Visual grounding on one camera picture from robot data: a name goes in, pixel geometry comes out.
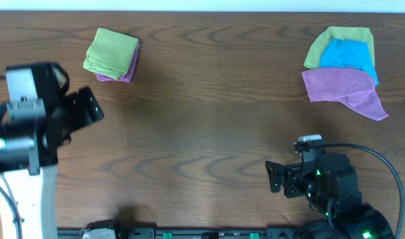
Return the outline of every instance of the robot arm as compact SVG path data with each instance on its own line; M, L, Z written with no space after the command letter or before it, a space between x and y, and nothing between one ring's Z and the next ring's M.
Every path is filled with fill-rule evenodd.
M65 95L68 75L57 64L12 66L6 76L11 101L0 107L3 237L56 238L57 148L104 114L89 87ZM6 111L10 122L2 123Z
M305 196L312 208L326 216L302 226L294 238L394 238L385 217L363 203L357 175L349 158L327 153L320 135L300 137L295 152L302 163L280 165L266 161L273 193L291 199Z

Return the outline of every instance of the microfiber cloth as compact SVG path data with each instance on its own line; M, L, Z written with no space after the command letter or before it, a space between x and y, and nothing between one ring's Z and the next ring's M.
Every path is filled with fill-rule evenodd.
M341 102L373 120L388 116L375 92L375 79L354 68L325 67L301 73L311 102Z
M355 40L332 39L322 54L320 67L353 67L368 72L378 85L368 44Z
M98 29L86 53L83 67L118 79L127 74L138 40L106 29Z
M135 49L135 52L133 54L133 59L131 60L130 67L129 67L129 70L127 71L127 74L121 75L118 79L116 79L117 81L126 82L126 83L129 83L131 81L131 78L135 74L135 68L136 68L136 62L137 62L137 55L138 54L139 54L139 44L136 45L136 49ZM99 81L112 81L112 80L115 80L115 79L110 78L109 76L106 76L104 74L99 74L99 73L95 73L95 74L96 74L96 78Z
M361 42L366 42L368 44L370 58L372 59L372 64L375 66L375 55L374 55L374 37L370 33L369 28L364 27L328 27L328 29L320 34L315 42L310 47L307 53L306 60L304 61L304 66L309 69L314 69L319 67L321 62L321 57L323 51L327 48L329 42L332 38L336 39L349 39L357 40Z

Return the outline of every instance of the blue towel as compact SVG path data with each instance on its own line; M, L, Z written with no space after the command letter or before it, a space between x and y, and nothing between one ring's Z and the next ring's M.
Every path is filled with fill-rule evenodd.
M332 39L322 54L320 67L353 67L368 72L378 85L368 44L355 40Z

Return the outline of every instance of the green led light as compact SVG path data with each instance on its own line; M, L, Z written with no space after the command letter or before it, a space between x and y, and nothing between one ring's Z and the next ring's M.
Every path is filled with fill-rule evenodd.
M369 232L363 232L363 238L364 239L368 239L368 238L370 238L370 233Z
M173 233L171 233L171 232L163 233L163 239L172 239L172 238L173 238Z
M259 239L258 233L250 233L250 239Z

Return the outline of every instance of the purple towel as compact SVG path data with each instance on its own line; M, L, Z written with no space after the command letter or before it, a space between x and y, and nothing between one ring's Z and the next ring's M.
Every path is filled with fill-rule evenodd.
M301 73L311 102L341 102L373 120L388 116L375 92L375 79L354 68L326 67Z
M135 72L135 67L136 67L136 62L137 62L137 55L139 54L139 44L136 45L135 52L133 53L133 58L130 62L130 67L129 70L127 71L126 75L121 75L117 80L114 80L113 78L106 76L104 74L99 74L95 73L96 78L99 81L120 81L120 82L126 82L129 83L131 81L131 78L133 77L133 73Z

